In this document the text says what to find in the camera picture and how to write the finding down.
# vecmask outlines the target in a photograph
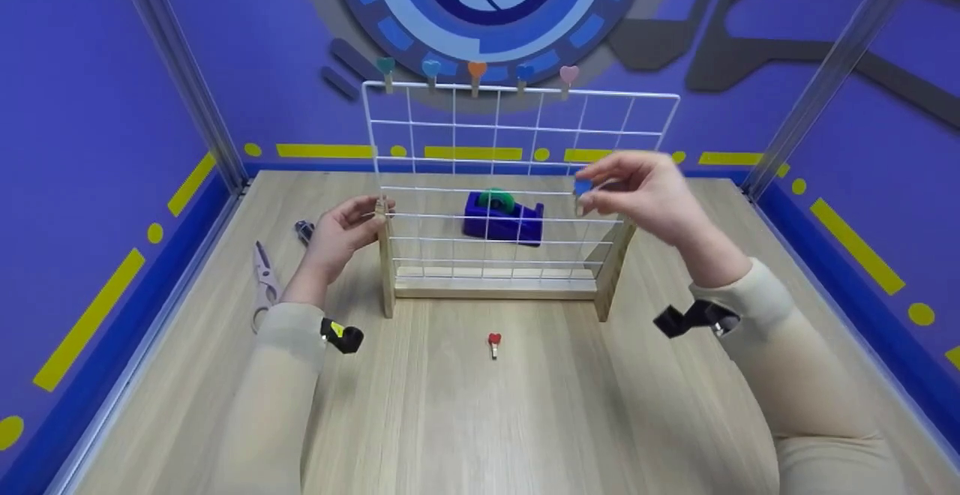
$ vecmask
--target hand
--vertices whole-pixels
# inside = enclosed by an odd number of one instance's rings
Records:
[[[303,263],[332,284],[353,254],[377,240],[377,233],[386,220],[375,215],[378,197],[362,195],[353,197],[329,211],[323,212],[316,221],[316,229],[310,246],[303,256]],[[387,208],[395,202],[387,200]]]
[[[353,197],[325,212],[316,221],[306,255],[283,291],[282,302],[313,304],[323,308],[326,289],[332,284],[353,254],[377,239],[386,218],[375,215],[378,197]],[[387,200],[387,209],[395,206]]]
[[[723,287],[753,262],[710,218],[667,154],[617,152],[577,173],[600,188],[580,197],[583,213],[627,215],[638,227],[679,250],[693,283]]]
[[[580,197],[585,215],[619,212],[677,247],[710,228],[710,219],[668,154],[615,152],[583,168],[577,178],[592,181],[594,187],[615,181]]]

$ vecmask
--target left hand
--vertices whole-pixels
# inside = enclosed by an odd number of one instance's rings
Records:
[[[316,221],[301,268],[306,267],[325,284],[336,281],[353,254],[374,243],[386,223],[383,216],[374,214],[378,199],[377,195],[361,195],[323,212]],[[393,200],[387,199],[388,211],[394,205]]]
[[[375,215],[377,195],[353,197],[325,212],[316,221],[313,238],[297,272],[287,284],[281,302],[313,304],[323,309],[326,289],[360,248],[374,243],[385,218]],[[391,212],[395,202],[387,199]]]

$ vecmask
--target pink scissors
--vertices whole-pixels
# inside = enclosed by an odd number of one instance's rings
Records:
[[[281,285],[277,283],[277,277],[274,276],[273,266],[270,266],[270,259],[267,252],[263,249],[263,244],[257,241],[253,245],[253,269],[256,271],[256,304],[253,307],[253,319],[250,321],[250,327],[253,333],[257,333],[257,317],[261,311],[270,310],[277,300],[284,293]]]

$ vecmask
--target yellow stripe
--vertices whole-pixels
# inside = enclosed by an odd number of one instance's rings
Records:
[[[50,355],[37,372],[37,376],[34,376],[35,385],[48,392],[54,392],[70,366],[83,351],[83,347],[86,347],[90,338],[93,338],[93,334],[96,334],[100,324],[107,318],[107,314],[123,296],[127,286],[133,282],[137,272],[140,272],[143,263],[143,255],[136,248],[127,253],[127,258],[123,259],[120,266],[113,272],[113,276],[106,280],[103,289],[100,289],[93,301],[90,301],[90,305],[83,311],[83,315],[79,317],[73,328],[70,328],[57,350]]]
[[[206,180],[206,175],[213,170],[214,164],[216,164],[216,160],[213,159],[212,154],[207,152],[203,159],[196,164],[190,176],[183,181],[179,190],[174,193],[173,197],[170,197],[167,208],[170,209],[170,214],[174,215],[174,218],[177,218],[179,212],[183,212],[183,209],[186,208],[193,194],[200,189],[203,181]]]
[[[610,150],[600,148],[567,148],[566,152],[563,152],[563,160],[579,164],[592,164],[593,161],[606,157],[610,152]]]
[[[704,152],[700,154],[702,166],[755,166],[764,154],[754,152]]]
[[[518,161],[524,156],[522,148],[491,148],[489,146],[425,146],[423,157],[431,160],[497,160]]]
[[[953,347],[950,351],[946,351],[946,355],[944,356],[946,359],[949,359],[954,368],[960,369],[960,346]]]
[[[820,219],[823,227],[836,237],[840,245],[847,248],[850,255],[863,266],[870,277],[874,278],[882,290],[887,294],[894,294],[903,289],[905,284],[901,277],[823,199],[817,199],[813,205],[810,205],[810,212]]]
[[[277,156],[362,160],[374,156],[374,147],[370,144],[277,144]]]

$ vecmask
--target green tape roll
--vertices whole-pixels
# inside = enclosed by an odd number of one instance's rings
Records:
[[[490,205],[493,210],[504,212],[504,214],[514,214],[517,201],[514,201],[514,197],[510,193],[491,187],[490,190],[483,191],[480,193],[480,197],[477,197],[478,207],[487,208],[487,205]]]

